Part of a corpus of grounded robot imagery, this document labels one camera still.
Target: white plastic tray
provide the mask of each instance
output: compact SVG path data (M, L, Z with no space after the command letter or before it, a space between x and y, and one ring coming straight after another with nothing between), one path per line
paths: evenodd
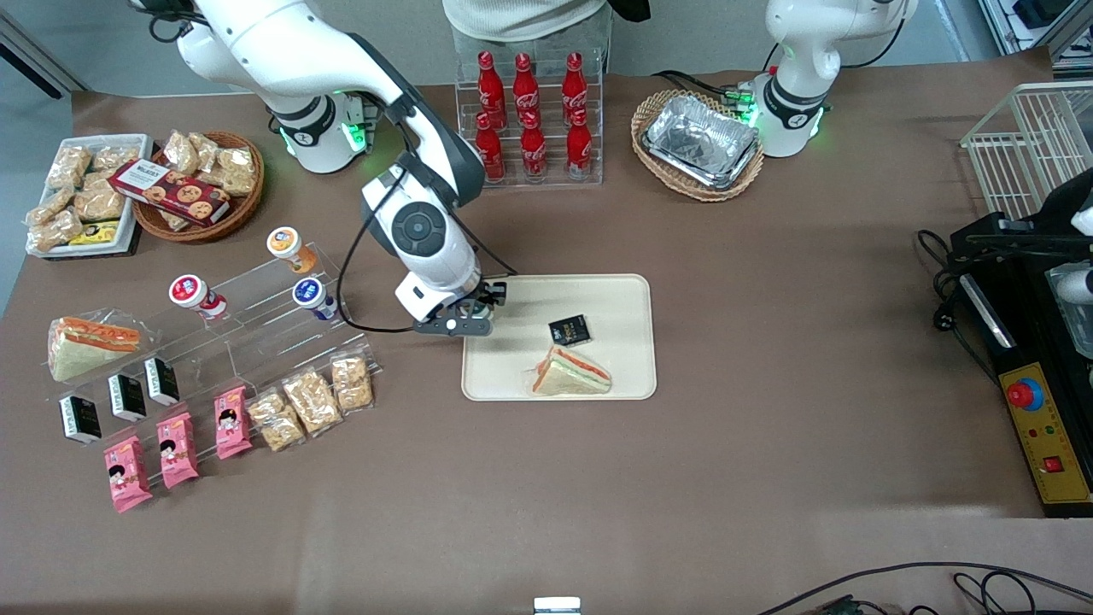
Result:
M152 155L152 137L140 133L73 137L71 139L64 139L60 143L61 147L79 145L90 147L91 151L95 153L98 153L99 150L106 146L137 146L140 147L141 157L146 158ZM55 191L57 190L46 186L45 189L42 190L42 200L38 202L46 200L46 197ZM131 198L126 197L126 203L121 208L121 217L118 221L118 232L113 241L94 245L59 245L49 251L38 251L32 248L28 252L31 256L37 256L38 258L71 258L74 256L106 256L110 253L120 253L128 251L129 241L132 240L136 227L137 217L133 215L133 201Z
M474 402L646 400L657 390L649 282L636 273L506 277L493 333L463 340L463 395ZM551 346L549 323L584 315L592 341L573 347L611 375L603 395L539 398L528 376Z

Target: red emergency stop button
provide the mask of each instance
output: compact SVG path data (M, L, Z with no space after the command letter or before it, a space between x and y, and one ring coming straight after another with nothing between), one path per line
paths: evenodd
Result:
M1006 389L1006 399L1019 409L1035 412L1044 407L1044 390L1035 380L1022 378Z
M1059 458L1044 458L1044 472L1048 474L1062 472L1062 460Z

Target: pink snack package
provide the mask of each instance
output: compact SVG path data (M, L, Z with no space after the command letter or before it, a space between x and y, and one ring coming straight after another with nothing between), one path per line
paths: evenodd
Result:
M193 425L190 414L168 418L155 426L160 437L160 469L163 484L171 489L183 481L197 478L198 451L193 448Z
M110 499L118 512L152 497L144 472L144 450L136 436L110 447L104 457L110 475Z
M216 457L226 460L250 449L250 423L243 412L245 387L239 387L216 397L213 412L216 413Z

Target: brown table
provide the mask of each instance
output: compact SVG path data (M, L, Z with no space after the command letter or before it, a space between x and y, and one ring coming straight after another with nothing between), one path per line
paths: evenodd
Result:
M267 156L267 197L216 244L145 237L131 258L26 261L0 323L0 604L479 614L576 594L590 614L748 614L916 559L1088 586L1093 522L1041 518L997 392L930 327L931 271L912 247L916 228L948 233L982 206L957 139L1013 85L1048 79L1044 54L846 71L802 154L768 159L742 197L707 205L630 150L632 110L665 83L610 76L602 187L491 191L462 214L525 272L645 275L651 400L474 404L459 389L460 343L373 336L377 410L291 453L212 466L125 516L101 457L62 440L43 402L49 321L104 305L153 315L181 271L218 282L267 259L262 237L279 224L342 257L359 187L398 139L385 132L388 155L319 177L266 132L254 97L77 96L79 134L246 134ZM450 117L450 91L428 94ZM360 320L406 322L392 296L403 273L365 241L350 272ZM844 589L944 612L957 603L945 575ZM1067 605L1044 595L1042 607Z

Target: gray floor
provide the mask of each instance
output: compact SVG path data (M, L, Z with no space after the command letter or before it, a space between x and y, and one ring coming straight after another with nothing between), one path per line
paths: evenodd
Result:
M434 57L443 57L451 45L439 2L374 3L367 15L350 0L320 0L318 5L331 23L372 39L411 81L451 81L449 66ZM616 21L612 71L648 74L667 68L689 72L757 70L772 45L763 27L764 5L744 0L651 0L654 20L640 24ZM406 15L408 7L416 11L411 20ZM130 11L126 2L0 0L0 9L93 90L121 95L228 90L191 73L173 45L153 42L148 35L146 16ZM408 21L413 22L410 25L414 32L409 36L400 29L407 27ZM169 27L162 25L165 32ZM443 44L423 46L423 36ZM687 44L681 45L681 38ZM880 37L843 44L844 63L869 59L885 43L886 38ZM976 0L919 0L918 12L878 66L974 61L994 56L997 49ZM71 130L67 99L50 99L0 61L0 143L7 144L0 147L0 186L5 188L0 196L2 218L14 223L37 204L57 142L71 135ZM0 309L7 306L24 257L22 233L16 235L0 246Z

